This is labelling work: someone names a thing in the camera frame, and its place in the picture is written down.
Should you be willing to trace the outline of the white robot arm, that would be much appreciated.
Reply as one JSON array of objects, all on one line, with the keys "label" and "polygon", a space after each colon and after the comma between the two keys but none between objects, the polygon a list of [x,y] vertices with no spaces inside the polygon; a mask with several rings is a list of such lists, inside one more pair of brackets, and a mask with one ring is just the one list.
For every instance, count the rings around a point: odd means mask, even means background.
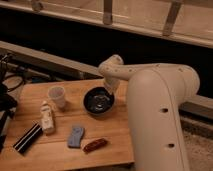
[{"label": "white robot arm", "polygon": [[136,171],[190,171],[179,106],[200,87],[188,65],[152,63],[126,65],[113,55],[98,67],[104,86],[114,93],[128,82],[126,104]]}]

